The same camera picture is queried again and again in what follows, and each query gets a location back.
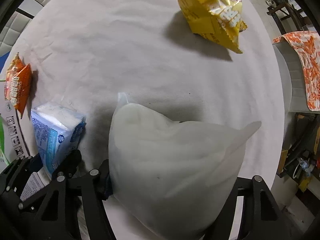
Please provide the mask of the yellow snack bag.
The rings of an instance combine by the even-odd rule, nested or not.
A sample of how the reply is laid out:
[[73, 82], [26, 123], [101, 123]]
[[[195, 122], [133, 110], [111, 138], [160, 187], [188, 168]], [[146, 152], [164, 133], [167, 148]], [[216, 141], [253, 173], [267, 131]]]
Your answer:
[[192, 33], [237, 54], [239, 33], [247, 29], [242, 19], [242, 0], [178, 0]]

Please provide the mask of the white plastic bag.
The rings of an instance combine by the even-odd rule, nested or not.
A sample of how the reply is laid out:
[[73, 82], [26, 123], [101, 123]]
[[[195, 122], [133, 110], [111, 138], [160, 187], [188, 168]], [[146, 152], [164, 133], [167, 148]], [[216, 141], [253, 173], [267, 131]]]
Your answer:
[[118, 94], [108, 140], [115, 198], [163, 239], [199, 239], [222, 210], [260, 128], [172, 121]]

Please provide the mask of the orange white cloth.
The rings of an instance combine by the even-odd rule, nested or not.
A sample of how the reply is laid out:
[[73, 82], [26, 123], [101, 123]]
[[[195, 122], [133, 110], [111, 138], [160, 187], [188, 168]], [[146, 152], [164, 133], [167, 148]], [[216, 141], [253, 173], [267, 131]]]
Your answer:
[[293, 31], [273, 39], [287, 41], [298, 54], [303, 68], [307, 106], [319, 111], [319, 34], [316, 31]]

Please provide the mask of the blue white tissue pack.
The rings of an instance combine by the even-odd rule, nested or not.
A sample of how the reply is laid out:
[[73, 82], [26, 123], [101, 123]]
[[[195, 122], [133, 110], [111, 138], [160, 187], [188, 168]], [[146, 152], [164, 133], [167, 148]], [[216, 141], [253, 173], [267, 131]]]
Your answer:
[[65, 157], [78, 148], [86, 116], [47, 102], [31, 110], [31, 122], [44, 169], [51, 177]]

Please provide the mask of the grey chair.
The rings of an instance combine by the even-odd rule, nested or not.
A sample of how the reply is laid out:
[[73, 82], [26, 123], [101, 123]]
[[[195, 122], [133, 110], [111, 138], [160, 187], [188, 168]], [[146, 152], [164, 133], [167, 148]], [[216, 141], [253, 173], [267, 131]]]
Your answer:
[[283, 88], [285, 113], [315, 113], [307, 106], [303, 68], [295, 50], [287, 41], [273, 44]]

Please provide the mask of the brown wooden chair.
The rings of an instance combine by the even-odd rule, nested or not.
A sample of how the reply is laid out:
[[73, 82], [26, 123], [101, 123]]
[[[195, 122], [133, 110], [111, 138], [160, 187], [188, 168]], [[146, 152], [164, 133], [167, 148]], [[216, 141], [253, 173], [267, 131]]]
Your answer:
[[310, 18], [299, 5], [295, 7], [289, 2], [277, 3], [275, 0], [266, 0], [266, 4], [267, 14], [273, 18], [281, 34], [287, 33], [283, 22], [288, 19], [292, 20], [297, 31], [307, 31], [311, 25]]

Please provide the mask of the grey table cloth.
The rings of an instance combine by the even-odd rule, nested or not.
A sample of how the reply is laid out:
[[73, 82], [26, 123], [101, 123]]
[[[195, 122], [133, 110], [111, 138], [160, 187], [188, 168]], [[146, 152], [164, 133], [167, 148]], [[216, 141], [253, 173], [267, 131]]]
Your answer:
[[85, 114], [85, 170], [108, 156], [108, 131], [124, 92], [175, 121], [241, 129], [260, 121], [240, 176], [272, 186], [284, 135], [279, 67], [251, 0], [241, 54], [193, 34], [177, 0], [51, 0], [23, 29], [10, 56], [31, 65], [27, 107], [48, 101]]

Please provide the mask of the orange snack bag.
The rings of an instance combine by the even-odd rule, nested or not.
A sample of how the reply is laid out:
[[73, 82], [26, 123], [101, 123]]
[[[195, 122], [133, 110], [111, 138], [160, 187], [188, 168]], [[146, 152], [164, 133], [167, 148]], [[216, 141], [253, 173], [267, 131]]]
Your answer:
[[32, 80], [31, 65], [24, 64], [19, 53], [12, 59], [7, 68], [4, 86], [4, 98], [23, 117], [24, 110], [30, 94]]

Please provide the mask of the left white padded chair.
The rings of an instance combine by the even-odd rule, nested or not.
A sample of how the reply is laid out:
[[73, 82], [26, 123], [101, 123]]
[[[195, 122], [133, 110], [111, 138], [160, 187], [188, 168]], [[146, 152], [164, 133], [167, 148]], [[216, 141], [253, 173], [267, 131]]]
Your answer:
[[3, 30], [1, 31], [1, 67], [4, 66], [13, 45], [21, 35], [22, 31], [31, 21], [31, 18], [19, 13], [14, 12], [8, 20]]

